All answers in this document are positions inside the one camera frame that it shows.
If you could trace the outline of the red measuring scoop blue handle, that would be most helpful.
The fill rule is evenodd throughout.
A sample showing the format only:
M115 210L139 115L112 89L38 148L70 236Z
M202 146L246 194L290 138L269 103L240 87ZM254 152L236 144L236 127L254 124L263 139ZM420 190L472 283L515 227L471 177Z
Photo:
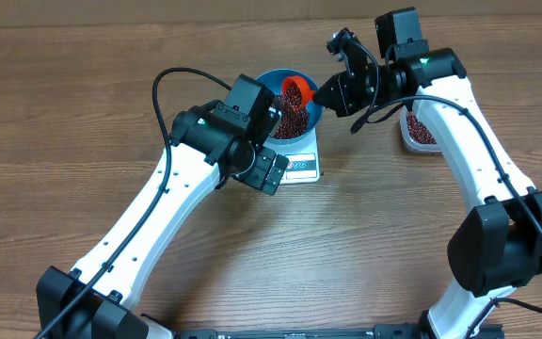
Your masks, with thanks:
M315 90L308 81L300 75L292 75L283 79L281 83L281 96L293 110L304 108L312 101Z

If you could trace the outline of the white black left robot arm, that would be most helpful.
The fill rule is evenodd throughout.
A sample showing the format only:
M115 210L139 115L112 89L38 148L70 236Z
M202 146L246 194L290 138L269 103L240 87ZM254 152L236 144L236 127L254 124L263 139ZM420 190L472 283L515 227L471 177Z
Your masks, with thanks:
M223 100L180 112L161 129L154 173L104 238L70 272L37 284L39 338L172 338L133 310L161 255L195 207L229 179L274 195L287 157L265 147L279 126L276 96L239 75Z

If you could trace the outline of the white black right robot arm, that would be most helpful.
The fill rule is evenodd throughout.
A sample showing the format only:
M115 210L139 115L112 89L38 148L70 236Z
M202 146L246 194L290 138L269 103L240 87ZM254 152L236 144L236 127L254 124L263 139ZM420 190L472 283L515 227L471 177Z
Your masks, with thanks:
M356 34L336 32L328 51L345 64L313 100L352 131L395 113L417 118L436 141L463 194L467 216L448 244L453 277L415 324L377 325L375 338L500 338L492 310L542 274L542 191L507 154L476 103L466 69L449 48L431 49L418 13L403 8L375 20L379 55Z

